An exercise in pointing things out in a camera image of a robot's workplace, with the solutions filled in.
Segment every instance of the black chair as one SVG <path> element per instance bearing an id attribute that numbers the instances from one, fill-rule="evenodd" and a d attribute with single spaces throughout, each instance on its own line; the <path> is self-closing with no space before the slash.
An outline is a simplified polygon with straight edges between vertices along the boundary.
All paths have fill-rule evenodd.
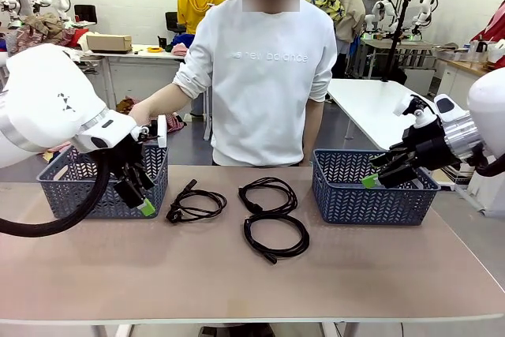
<path id="1" fill-rule="evenodd" d="M 166 20 L 166 29 L 175 33 L 176 35 L 181 35 L 186 32 L 186 27 L 183 25 L 177 24 L 177 12 L 166 12 L 165 13 Z"/>
<path id="2" fill-rule="evenodd" d="M 73 7 L 73 12 L 79 17 L 81 21 L 89 21 L 98 24 L 98 19 L 96 18 L 96 7 L 89 6 L 85 4 L 76 4 Z"/>

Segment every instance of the cardboard box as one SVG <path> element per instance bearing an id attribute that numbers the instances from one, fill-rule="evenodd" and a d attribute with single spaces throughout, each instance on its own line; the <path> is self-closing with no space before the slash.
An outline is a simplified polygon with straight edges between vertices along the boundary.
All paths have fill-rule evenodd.
<path id="1" fill-rule="evenodd" d="M 90 34 L 88 48 L 94 53 L 128 53 L 132 50 L 132 36 Z"/>

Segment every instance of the basket rim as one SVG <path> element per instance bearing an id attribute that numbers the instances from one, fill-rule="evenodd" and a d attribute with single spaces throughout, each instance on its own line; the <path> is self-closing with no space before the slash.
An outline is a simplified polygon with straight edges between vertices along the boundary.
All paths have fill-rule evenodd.
<path id="1" fill-rule="evenodd" d="M 317 159 L 316 153 L 317 152 L 333 152 L 333 153 L 338 153 L 338 152 L 345 152 L 345 153 L 368 153 L 368 154 L 376 154 L 376 153 L 384 153 L 382 150 L 370 150 L 370 149 L 315 149 L 313 152 L 313 164 L 314 168 L 317 167 L 317 169 L 321 172 L 323 171 L 323 168 L 320 165 L 319 160 Z M 426 179 L 430 181 L 432 185 L 435 186 L 434 189 L 385 189 L 385 188 L 371 188 L 371 189 L 366 189 L 366 188 L 360 188 L 360 189 L 353 189 L 345 186 L 339 186 L 339 184 L 332 184 L 330 183 L 327 178 L 323 175 L 323 180 L 326 183 L 326 185 L 329 185 L 332 189 L 345 189 L 346 191 L 379 191 L 379 192 L 388 192 L 388 193 L 393 193 L 393 192 L 400 192 L 404 193 L 405 191 L 409 192 L 436 192 L 440 191 L 442 189 L 442 186 L 440 186 L 435 179 L 431 177 L 431 175 L 428 173 L 428 171 L 424 167 L 419 167 L 419 170 L 423 172 L 425 175 Z"/>
<path id="2" fill-rule="evenodd" d="M 151 147 L 151 148 L 160 148 L 160 147 L 158 146 L 158 144 L 154 144 L 154 143 L 151 143 L 151 144 L 144 144 L 144 146 L 146 146 L 146 147 Z M 56 164 L 57 164 L 60 160 L 64 159 L 64 158 L 65 158 L 65 156 L 66 156 L 66 154 L 67 154 L 67 153 L 69 152 L 69 150 L 70 150 L 70 149 L 72 149 L 72 148 L 75 148 L 75 149 L 77 150 L 77 148 L 76 148 L 75 146 L 73 146 L 73 145 L 70 145 L 70 146 L 68 146 L 67 148 L 65 148 L 65 149 L 61 152 L 61 154 L 60 154 L 58 157 L 56 157 L 56 159 L 55 159 L 53 162 L 49 163 L 49 164 L 47 165 L 47 167 L 46 167 L 44 170 L 42 170 L 42 171 L 40 172 L 40 174 L 39 174 L 39 175 L 37 175 L 37 177 L 36 177 L 36 181 L 37 181 L 38 183 L 62 183 L 62 184 L 69 184 L 69 183 L 95 183 L 95 180 L 93 180 L 93 179 L 83 179 L 83 180 L 80 180 L 80 181 L 61 181 L 61 180 L 55 180 L 55 179 L 42 179 L 42 178 L 41 178 L 42 176 L 44 176 L 44 175 L 45 175 L 45 174 L 49 171 L 49 169 L 51 169 L 53 166 L 55 166 L 55 165 L 56 165 Z M 164 166 L 166 166 L 166 161 L 167 161 L 167 157 L 168 157 L 168 149 L 169 149 L 169 148 L 168 148 L 168 147 L 166 147 L 166 148 L 160 148 L 160 149 L 166 149 L 166 151 L 165 151 L 165 156 L 163 157 L 163 161 L 162 161 L 162 165 L 161 165 L 161 167 L 163 168 Z M 163 170 L 158 170 L 158 174 L 156 175 L 156 177 L 155 177 L 155 178 L 152 178 L 152 180 L 153 180 L 153 181 L 158 180 L 158 178 L 160 177 L 160 175 L 161 175 L 162 171 L 163 171 Z M 112 178 L 112 175 L 111 175 L 111 176 L 110 176 L 110 179 L 109 179 L 109 184 L 110 184 L 110 183 L 117 183 L 117 182 L 118 182 L 118 180 L 117 180 L 116 178 Z"/>

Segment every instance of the blue cloth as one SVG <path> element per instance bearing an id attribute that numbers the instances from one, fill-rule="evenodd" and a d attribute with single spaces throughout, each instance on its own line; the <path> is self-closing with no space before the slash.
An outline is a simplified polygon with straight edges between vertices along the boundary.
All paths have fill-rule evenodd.
<path id="1" fill-rule="evenodd" d="M 170 45 L 172 45 L 174 47 L 178 43 L 184 43 L 185 46 L 189 49 L 189 47 L 193 43 L 194 39 L 195 39 L 195 35 L 190 35 L 189 33 L 185 33 L 183 35 L 175 36 Z"/>
<path id="2" fill-rule="evenodd" d="M 357 47 L 360 46 L 360 42 L 361 42 L 361 37 L 356 36 L 354 41 L 350 44 L 350 48 L 349 48 L 349 56 L 350 57 L 352 57 L 354 55 L 354 53 L 356 53 Z"/>

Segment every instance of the yellow hoodie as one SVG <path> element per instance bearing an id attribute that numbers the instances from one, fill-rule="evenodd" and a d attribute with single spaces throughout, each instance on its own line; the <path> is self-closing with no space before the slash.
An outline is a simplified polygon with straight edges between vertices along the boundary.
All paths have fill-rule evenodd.
<path id="1" fill-rule="evenodd" d="M 178 0 L 177 20 L 186 25 L 186 33 L 196 34 L 196 27 L 202 21 L 211 5 L 217 6 L 225 0 Z"/>

